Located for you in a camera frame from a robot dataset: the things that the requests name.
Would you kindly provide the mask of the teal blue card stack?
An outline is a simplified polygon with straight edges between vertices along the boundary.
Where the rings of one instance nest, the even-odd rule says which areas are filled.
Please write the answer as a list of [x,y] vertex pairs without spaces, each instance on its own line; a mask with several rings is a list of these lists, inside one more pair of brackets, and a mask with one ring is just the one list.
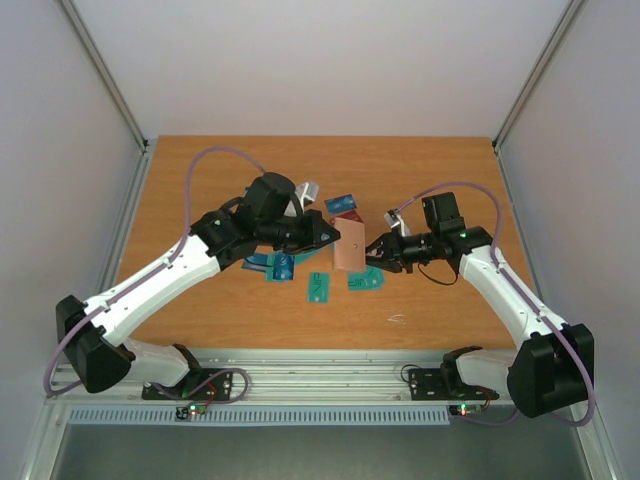
[[295,260],[292,255],[276,252],[267,256],[264,279],[267,282],[288,282],[294,278]]

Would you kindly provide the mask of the dark blue card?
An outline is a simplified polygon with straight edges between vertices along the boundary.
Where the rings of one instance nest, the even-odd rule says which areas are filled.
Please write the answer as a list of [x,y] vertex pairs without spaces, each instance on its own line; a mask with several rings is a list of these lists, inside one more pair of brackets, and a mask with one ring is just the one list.
[[254,253],[243,260],[242,268],[251,271],[265,272],[270,267],[267,254]]

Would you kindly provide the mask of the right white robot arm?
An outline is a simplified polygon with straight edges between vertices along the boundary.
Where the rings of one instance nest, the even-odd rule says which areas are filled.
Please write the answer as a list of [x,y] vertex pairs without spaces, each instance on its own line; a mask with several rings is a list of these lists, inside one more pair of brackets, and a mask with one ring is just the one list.
[[390,226],[367,248],[366,263],[390,273],[410,273],[444,261],[481,295],[503,323],[516,348],[513,355],[478,346],[444,355],[444,390],[454,397],[474,387],[506,395],[528,418],[553,414],[584,403],[588,424],[595,413],[595,340],[584,324],[569,324],[539,299],[509,265],[497,246],[498,234],[469,226],[453,193],[426,190],[417,196],[428,232],[411,234],[399,209],[385,219]]

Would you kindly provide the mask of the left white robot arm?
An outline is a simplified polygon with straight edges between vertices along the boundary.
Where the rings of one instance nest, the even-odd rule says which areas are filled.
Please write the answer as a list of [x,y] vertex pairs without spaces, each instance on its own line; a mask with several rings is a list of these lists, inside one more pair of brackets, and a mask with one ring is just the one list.
[[174,246],[130,278],[85,301],[73,295],[61,300],[56,306],[59,345],[89,393],[128,379],[192,397],[202,375],[191,352],[178,344],[134,341],[131,334],[177,296],[260,246],[297,255],[339,238],[320,211],[303,208],[289,179],[265,173],[244,195],[188,225]]

